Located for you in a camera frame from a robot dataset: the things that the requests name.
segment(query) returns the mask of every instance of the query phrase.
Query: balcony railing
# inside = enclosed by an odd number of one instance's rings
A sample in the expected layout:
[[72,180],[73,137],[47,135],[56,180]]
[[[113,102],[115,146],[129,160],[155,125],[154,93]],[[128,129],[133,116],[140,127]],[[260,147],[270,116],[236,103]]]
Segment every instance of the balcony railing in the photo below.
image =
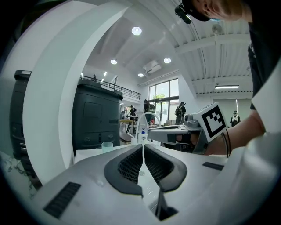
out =
[[140,98],[141,98],[141,94],[140,93],[137,93],[135,91],[129,90],[129,89],[124,88],[124,87],[120,87],[118,85],[114,85],[112,83],[108,83],[106,81],[101,81],[101,80],[98,80],[98,79],[96,79],[94,81],[94,79],[92,77],[88,77],[88,76],[80,76],[80,79],[86,79],[86,80],[91,80],[93,82],[101,83],[101,84],[103,84],[103,85],[105,85],[107,87],[110,87],[112,89],[115,89],[117,91],[122,92],[123,93],[123,97],[130,97],[130,98],[134,98],[134,99],[138,99],[138,100],[140,100]]

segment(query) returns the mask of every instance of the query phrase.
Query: air conditioner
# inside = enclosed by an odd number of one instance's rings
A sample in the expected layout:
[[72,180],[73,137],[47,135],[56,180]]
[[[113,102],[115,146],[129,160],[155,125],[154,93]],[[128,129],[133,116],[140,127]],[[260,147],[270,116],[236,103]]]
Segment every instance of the air conditioner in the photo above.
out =
[[146,73],[154,73],[156,72],[157,70],[160,70],[161,69],[161,66],[159,65],[158,62],[156,62],[155,60],[149,62],[148,64],[146,64],[143,69],[145,69],[145,72]]

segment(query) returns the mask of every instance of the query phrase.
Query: forearm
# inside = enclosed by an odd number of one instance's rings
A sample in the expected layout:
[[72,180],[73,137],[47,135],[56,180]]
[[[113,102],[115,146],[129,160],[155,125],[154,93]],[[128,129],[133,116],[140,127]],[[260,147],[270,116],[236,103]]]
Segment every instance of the forearm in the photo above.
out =
[[[243,120],[236,126],[229,128],[227,131],[231,142],[231,150],[233,150],[238,147],[246,146],[247,143],[253,138],[263,135],[265,129],[257,111],[252,110],[250,116],[247,119]],[[222,136],[217,137],[209,144],[205,154],[226,154]]]

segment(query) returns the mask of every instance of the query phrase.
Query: recessed light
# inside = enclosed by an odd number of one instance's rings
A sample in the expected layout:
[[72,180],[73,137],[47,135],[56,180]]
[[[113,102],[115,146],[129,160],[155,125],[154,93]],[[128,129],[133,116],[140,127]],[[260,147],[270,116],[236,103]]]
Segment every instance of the recessed light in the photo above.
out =
[[141,28],[138,26],[135,26],[132,28],[133,35],[140,35],[141,34]]
[[239,88],[239,85],[216,86],[215,89]]
[[110,62],[111,62],[113,65],[117,64],[117,61],[116,61],[115,59],[112,59]]
[[170,58],[165,58],[164,59],[164,63],[170,63],[171,62],[171,59]]

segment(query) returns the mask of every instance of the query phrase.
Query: tree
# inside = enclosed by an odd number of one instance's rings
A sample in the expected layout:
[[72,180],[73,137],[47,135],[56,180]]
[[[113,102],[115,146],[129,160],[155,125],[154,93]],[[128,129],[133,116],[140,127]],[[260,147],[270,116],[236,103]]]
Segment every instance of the tree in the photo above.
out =
[[153,99],[159,99],[159,98],[164,98],[165,94],[157,94],[156,97],[155,95],[153,96]]

